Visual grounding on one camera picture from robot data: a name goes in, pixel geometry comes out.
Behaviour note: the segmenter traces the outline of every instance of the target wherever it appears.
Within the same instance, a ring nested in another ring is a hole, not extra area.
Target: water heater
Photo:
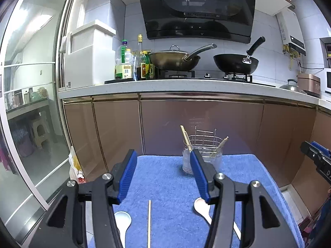
[[[297,15],[292,10],[285,8],[276,16],[282,34],[283,44],[306,56],[305,44]]]

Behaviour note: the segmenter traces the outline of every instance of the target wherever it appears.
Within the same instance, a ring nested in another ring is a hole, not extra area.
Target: glass jar
[[[186,148],[183,150],[183,171],[188,173],[188,174],[193,174],[192,172],[192,168],[191,168],[191,163],[190,163],[190,151],[188,150],[188,147],[186,146]],[[216,156],[202,156],[202,158],[204,159],[205,162],[207,163],[211,163],[215,169],[216,172],[220,172],[221,167],[222,167],[222,155],[223,155],[223,149],[221,149],[220,152],[218,152],[216,154]]]

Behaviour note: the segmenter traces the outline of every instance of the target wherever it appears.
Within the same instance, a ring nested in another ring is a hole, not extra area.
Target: pot lid
[[[189,52],[185,52],[185,51],[181,51],[179,46],[173,44],[169,50],[160,50],[160,51],[157,51],[157,52],[152,52],[151,54],[155,54],[155,53],[170,53],[170,54],[182,54],[182,55],[188,55]]]
[[[286,85],[280,86],[279,88],[287,89],[287,90],[290,90],[290,91],[296,91],[296,92],[303,93],[303,94],[307,94],[306,92],[301,90],[297,85],[286,84]]]

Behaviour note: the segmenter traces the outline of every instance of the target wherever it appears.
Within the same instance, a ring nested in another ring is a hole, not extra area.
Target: stool
[[[41,143],[49,139],[49,133],[47,132],[47,126],[43,118],[33,120],[31,128],[34,134],[34,141],[38,148],[42,148]]]

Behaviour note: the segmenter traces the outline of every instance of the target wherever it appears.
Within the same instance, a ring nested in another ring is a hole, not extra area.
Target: blue gripper pad
[[[315,141],[313,141],[311,145],[316,147],[318,150],[320,150],[324,154],[324,156],[331,157],[329,149],[326,149],[324,146],[321,146],[319,143]]]
[[[210,192],[214,190],[213,176],[216,174],[216,170],[213,165],[204,162],[197,149],[194,149],[190,154],[190,164],[200,196],[209,204],[211,201]]]
[[[133,149],[130,149],[119,170],[119,172],[122,172],[119,180],[117,195],[117,200],[119,203],[126,198],[136,166],[137,153]]]

